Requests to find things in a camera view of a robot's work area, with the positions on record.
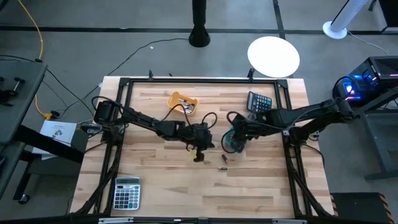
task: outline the black calculator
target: black calculator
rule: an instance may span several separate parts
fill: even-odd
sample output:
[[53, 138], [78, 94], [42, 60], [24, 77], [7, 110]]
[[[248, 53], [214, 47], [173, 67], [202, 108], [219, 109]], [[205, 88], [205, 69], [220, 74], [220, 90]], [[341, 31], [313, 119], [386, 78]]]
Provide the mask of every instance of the black calculator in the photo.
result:
[[272, 99], [249, 91], [247, 108], [252, 113], [270, 110]]

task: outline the yellow bowl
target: yellow bowl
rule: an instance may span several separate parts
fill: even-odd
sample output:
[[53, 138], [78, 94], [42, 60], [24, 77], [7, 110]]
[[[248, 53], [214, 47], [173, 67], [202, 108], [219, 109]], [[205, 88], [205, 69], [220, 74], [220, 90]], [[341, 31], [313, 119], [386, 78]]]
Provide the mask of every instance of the yellow bowl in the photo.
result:
[[[175, 91], [171, 96], [169, 101], [167, 102], [169, 108], [173, 108], [175, 105], [181, 104], [181, 101], [179, 99], [183, 99], [185, 100], [187, 103], [193, 104], [193, 111], [191, 113], [187, 113], [187, 115], [193, 115], [194, 112], [197, 110], [198, 107], [198, 100], [197, 99], [192, 99], [189, 98], [187, 96], [181, 95], [179, 92]], [[177, 106], [174, 108], [174, 110], [183, 113], [184, 114], [184, 110], [182, 109], [181, 106]]]

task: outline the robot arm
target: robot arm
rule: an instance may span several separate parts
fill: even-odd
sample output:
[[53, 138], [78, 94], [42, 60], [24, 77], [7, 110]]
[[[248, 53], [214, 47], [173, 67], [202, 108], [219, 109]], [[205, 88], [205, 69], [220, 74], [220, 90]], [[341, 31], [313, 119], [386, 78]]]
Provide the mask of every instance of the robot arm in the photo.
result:
[[[233, 113], [236, 116], [231, 121], [229, 115]], [[306, 141], [316, 131], [323, 131], [329, 124], [346, 123], [354, 119], [354, 116], [346, 100], [326, 100], [295, 110], [281, 108], [256, 113], [254, 119], [247, 119], [237, 112], [229, 112], [227, 119], [232, 124], [234, 133], [230, 135], [229, 147], [234, 152], [241, 152], [246, 141], [252, 138], [288, 131], [290, 140], [296, 144]], [[302, 127], [294, 127], [296, 122], [309, 119], [313, 120]]]
[[[113, 119], [113, 111], [123, 109], [122, 116]], [[128, 123], [154, 131], [159, 137], [167, 141], [181, 141], [192, 149], [196, 149], [195, 162], [201, 162], [205, 156], [202, 151], [208, 147], [214, 147], [211, 142], [212, 135], [205, 122], [200, 124], [185, 125], [184, 121], [159, 121], [150, 116], [137, 112], [132, 108], [124, 108], [113, 101], [102, 101], [98, 104], [94, 121], [102, 125], [105, 131], [110, 133], [110, 139], [118, 136], [124, 126]]]

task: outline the floor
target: floor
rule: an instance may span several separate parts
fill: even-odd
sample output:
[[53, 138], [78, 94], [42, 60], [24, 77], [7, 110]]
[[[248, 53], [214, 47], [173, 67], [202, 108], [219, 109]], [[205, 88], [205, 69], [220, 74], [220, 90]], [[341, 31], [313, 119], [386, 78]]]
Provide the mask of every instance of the floor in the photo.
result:
[[[249, 44], [265, 35], [278, 36], [278, 29], [314, 30], [312, 34], [286, 34], [298, 50], [300, 67], [295, 78], [304, 78], [311, 103], [331, 98], [337, 78], [348, 74], [369, 56], [384, 52], [348, 36], [332, 40], [322, 34], [322, 24], [332, 20], [345, 0], [208, 0], [206, 27], [212, 29], [209, 46], [196, 49], [186, 40], [161, 42], [140, 50], [113, 75], [244, 77], [250, 68], [246, 52]], [[153, 40], [187, 38], [192, 28], [191, 2], [186, 0], [30, 0], [26, 7], [42, 27], [122, 27], [149, 28], [148, 32], [43, 32], [44, 62], [49, 69], [78, 96], [86, 95], [138, 47]], [[277, 23], [275, 7], [279, 6], [282, 23]], [[379, 30], [367, 6], [349, 25], [350, 30]], [[32, 26], [17, 1], [10, 1], [0, 12], [0, 25]], [[218, 29], [231, 29], [223, 33]], [[262, 33], [240, 32], [241, 29]], [[398, 54], [398, 36], [361, 35], [391, 55]], [[0, 31], [0, 54], [37, 58], [39, 39], [33, 31]], [[75, 101], [52, 77], [45, 81], [71, 104]], [[91, 96], [97, 95], [97, 89]], [[65, 106], [48, 87], [38, 92], [44, 111]], [[62, 121], [90, 119], [87, 109], [78, 104]], [[39, 130], [43, 119], [32, 105], [24, 124]], [[378, 171], [369, 141], [361, 123], [336, 124], [320, 137], [325, 155], [325, 170], [331, 192], [380, 192], [398, 219], [398, 179], [365, 182], [364, 175]], [[32, 200], [26, 205], [12, 202], [11, 197], [25, 164], [18, 165], [7, 192], [0, 201], [1, 219], [63, 215], [72, 196], [77, 177], [34, 176], [27, 193]]]

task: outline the paper document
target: paper document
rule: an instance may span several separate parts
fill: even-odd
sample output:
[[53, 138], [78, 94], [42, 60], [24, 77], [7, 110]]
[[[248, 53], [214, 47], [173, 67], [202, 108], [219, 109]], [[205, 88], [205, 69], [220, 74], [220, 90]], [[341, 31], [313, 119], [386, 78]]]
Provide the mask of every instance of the paper document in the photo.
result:
[[[75, 130], [76, 123], [44, 121], [42, 129], [40, 130], [40, 134], [53, 138], [54, 140], [57, 140], [62, 144], [66, 144], [67, 146], [71, 146], [70, 143], [72, 142]], [[55, 157], [55, 155], [36, 147], [33, 148], [32, 153], [41, 154], [42, 160]]]

